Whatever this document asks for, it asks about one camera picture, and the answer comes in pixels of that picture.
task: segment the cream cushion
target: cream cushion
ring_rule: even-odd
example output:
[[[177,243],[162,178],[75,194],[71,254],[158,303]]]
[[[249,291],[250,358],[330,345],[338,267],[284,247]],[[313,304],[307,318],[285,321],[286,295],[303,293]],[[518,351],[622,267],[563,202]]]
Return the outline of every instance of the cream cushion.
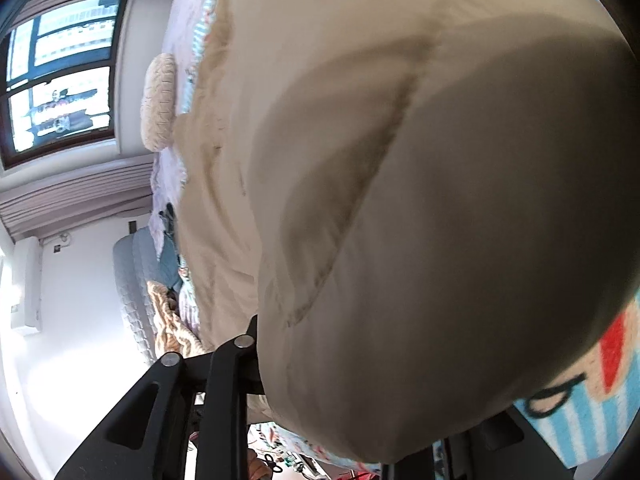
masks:
[[[175,61],[159,54],[146,70],[140,106],[140,134],[146,149],[159,152],[171,145],[175,117]]]
[[[532,395],[638,284],[638,83],[596,0],[219,0],[175,129],[200,336],[258,312],[274,419],[364,462]]]

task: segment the metal bolt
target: metal bolt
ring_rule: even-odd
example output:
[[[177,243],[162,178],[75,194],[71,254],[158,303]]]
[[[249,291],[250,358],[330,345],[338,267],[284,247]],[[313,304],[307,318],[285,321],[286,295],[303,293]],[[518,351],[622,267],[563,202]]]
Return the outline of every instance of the metal bolt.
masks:
[[[238,348],[249,348],[252,344],[255,343],[255,339],[248,334],[239,335],[234,340],[234,345]]]
[[[162,356],[160,362],[166,367],[171,367],[177,365],[180,362],[180,359],[180,354],[176,352],[169,352]]]

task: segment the white air conditioner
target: white air conditioner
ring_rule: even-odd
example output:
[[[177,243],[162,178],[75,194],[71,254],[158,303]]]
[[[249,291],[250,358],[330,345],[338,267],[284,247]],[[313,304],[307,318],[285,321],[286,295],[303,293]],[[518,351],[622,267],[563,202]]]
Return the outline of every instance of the white air conditioner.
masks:
[[[22,335],[40,332],[40,281],[42,248],[36,237],[15,243],[11,266],[15,299],[11,306],[11,328]]]

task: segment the wall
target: wall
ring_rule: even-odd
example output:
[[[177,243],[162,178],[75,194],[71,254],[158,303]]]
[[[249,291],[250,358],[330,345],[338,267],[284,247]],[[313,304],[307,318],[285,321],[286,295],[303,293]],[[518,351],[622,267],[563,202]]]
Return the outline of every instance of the wall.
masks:
[[[144,226],[148,215],[136,220]],[[128,221],[109,218],[74,229],[58,254],[47,245],[42,332],[1,340],[5,371],[15,371],[14,382],[7,373],[8,387],[20,397],[14,412],[23,410],[16,415],[20,432],[43,480],[52,479],[146,369],[124,329],[113,276],[111,251],[128,234]]]
[[[160,53],[173,0],[129,0],[118,46],[115,140],[78,146],[21,164],[0,168],[0,192],[54,174],[148,153],[140,138],[140,101],[146,68]]]

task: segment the window frame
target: window frame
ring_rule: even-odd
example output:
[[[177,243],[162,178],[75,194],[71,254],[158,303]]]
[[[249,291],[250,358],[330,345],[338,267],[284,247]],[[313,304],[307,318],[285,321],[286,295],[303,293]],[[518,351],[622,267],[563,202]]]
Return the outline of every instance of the window frame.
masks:
[[[113,29],[113,39],[111,41],[110,56],[105,60],[91,61],[83,64],[78,64],[56,72],[51,72],[46,75],[34,78],[28,83],[20,85],[13,90],[7,91],[7,62],[9,55],[9,47],[11,40],[11,32],[0,42],[0,157],[2,159],[2,167],[5,170],[15,168],[16,166],[41,158],[42,156],[49,155],[51,153],[61,152],[68,148],[75,146],[82,146],[84,144],[91,144],[93,142],[99,142],[100,140],[114,139],[114,101],[115,101],[115,75],[116,75],[116,61],[118,59],[118,47],[120,44],[120,33],[122,32],[122,22],[124,19],[124,13],[127,7],[127,0],[120,0],[118,4],[118,12],[115,16],[115,24]],[[94,68],[109,67],[109,95],[108,104],[110,108],[110,123],[106,128],[97,128],[88,132],[79,134],[73,134],[66,137],[60,137],[52,142],[48,142],[35,148],[30,148],[24,152],[16,152],[14,150],[13,142],[13,129],[11,122],[11,114],[9,109],[9,98],[18,92],[23,92],[29,88],[33,88],[36,85],[51,81],[53,79],[77,73],[84,72],[85,70],[91,70]]]

